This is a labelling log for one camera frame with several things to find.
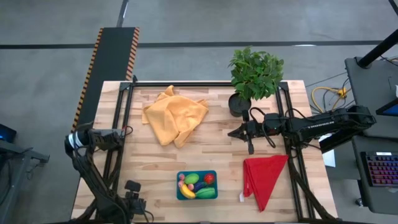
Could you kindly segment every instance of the keyboard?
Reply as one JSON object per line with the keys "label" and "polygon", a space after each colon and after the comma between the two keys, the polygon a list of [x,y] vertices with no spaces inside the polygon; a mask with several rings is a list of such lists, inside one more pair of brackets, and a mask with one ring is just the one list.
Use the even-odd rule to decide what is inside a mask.
{"label": "keyboard", "polygon": [[366,152],[363,154],[369,183],[373,187],[398,187],[398,153]]}

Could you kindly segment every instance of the yellow cable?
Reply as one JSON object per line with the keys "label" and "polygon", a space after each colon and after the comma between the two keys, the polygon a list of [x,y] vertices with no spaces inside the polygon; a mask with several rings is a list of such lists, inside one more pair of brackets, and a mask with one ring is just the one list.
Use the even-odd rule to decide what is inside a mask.
{"label": "yellow cable", "polygon": [[318,108],[319,112],[323,113],[322,108],[320,108],[320,106],[318,105],[317,101],[315,101],[315,97],[313,95],[316,90],[329,90],[329,91],[334,91],[335,93],[337,93],[338,90],[335,90],[335,89],[332,89],[332,88],[329,88],[329,87],[324,87],[324,86],[316,87],[316,88],[314,88],[312,90],[312,92],[311,92],[312,102]]}
{"label": "yellow cable", "polygon": [[345,96],[347,96],[347,93],[348,93],[349,91],[351,91],[351,88],[349,88],[349,89],[343,94],[343,97],[341,97],[341,96],[338,97],[338,99],[336,100],[336,102],[335,102],[335,104],[333,105],[333,107],[331,108],[331,110],[334,110],[334,109],[335,109],[337,103],[338,103],[342,98],[345,98]]}

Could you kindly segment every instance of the gray floor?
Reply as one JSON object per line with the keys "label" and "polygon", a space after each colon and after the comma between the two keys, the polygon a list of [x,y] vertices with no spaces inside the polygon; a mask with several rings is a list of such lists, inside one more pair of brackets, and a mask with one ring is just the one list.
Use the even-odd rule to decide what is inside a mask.
{"label": "gray floor", "polygon": [[[0,44],[93,43],[98,29],[116,25],[122,0],[0,0]],[[141,28],[140,42],[381,40],[398,17],[387,0],[137,0],[124,26]],[[302,79],[308,95],[317,86],[339,88],[344,59],[374,46],[256,47],[285,60],[285,79]],[[140,80],[225,80],[235,47],[138,49]],[[26,180],[13,223],[68,219],[78,174],[63,151],[91,58],[89,49],[0,50],[0,123],[18,130],[17,142],[49,153],[50,162]],[[386,57],[398,55],[394,47]],[[322,102],[322,91],[316,100]],[[330,109],[336,98],[326,96]],[[347,102],[352,100],[349,94]],[[353,204],[353,180],[330,179],[339,217],[396,223]]]}

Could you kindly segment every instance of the yellow towel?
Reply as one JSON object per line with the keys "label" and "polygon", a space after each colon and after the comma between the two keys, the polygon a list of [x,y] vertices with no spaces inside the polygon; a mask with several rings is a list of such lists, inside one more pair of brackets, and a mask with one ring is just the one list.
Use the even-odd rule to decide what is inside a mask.
{"label": "yellow towel", "polygon": [[142,123],[152,126],[162,146],[174,140],[175,146],[182,147],[205,117],[208,104],[206,100],[193,101],[175,96],[173,88],[172,85],[167,87],[153,105],[143,109]]}

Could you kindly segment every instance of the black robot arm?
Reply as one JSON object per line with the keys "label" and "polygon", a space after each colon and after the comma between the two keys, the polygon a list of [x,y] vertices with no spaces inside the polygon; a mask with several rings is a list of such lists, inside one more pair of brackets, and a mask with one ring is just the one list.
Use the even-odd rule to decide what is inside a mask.
{"label": "black robot arm", "polygon": [[130,191],[126,193],[126,198],[121,198],[109,188],[115,175],[104,180],[93,162],[96,147],[103,151],[115,150],[121,147],[122,139],[116,130],[88,129],[66,136],[65,152],[95,196],[95,200],[77,220],[90,219],[95,209],[104,222],[120,224],[130,223],[134,214],[144,214],[146,202],[138,198],[141,185],[129,180],[125,188]]}
{"label": "black robot arm", "polygon": [[[264,115],[262,123],[258,123],[253,115],[253,120],[249,120],[249,113],[251,114],[252,110],[258,110]],[[251,108],[250,111],[243,111],[243,121],[244,123],[228,133],[228,136],[247,141],[250,154],[254,153],[252,138],[266,137],[270,145],[275,147],[269,136],[282,134],[283,137],[290,139],[292,146],[305,147],[312,139],[333,133],[321,143],[321,147],[322,144],[325,146],[322,147],[323,152],[326,152],[376,123],[374,116],[366,107],[357,105],[307,118],[304,116],[289,118],[277,113],[265,114],[259,108]]]}

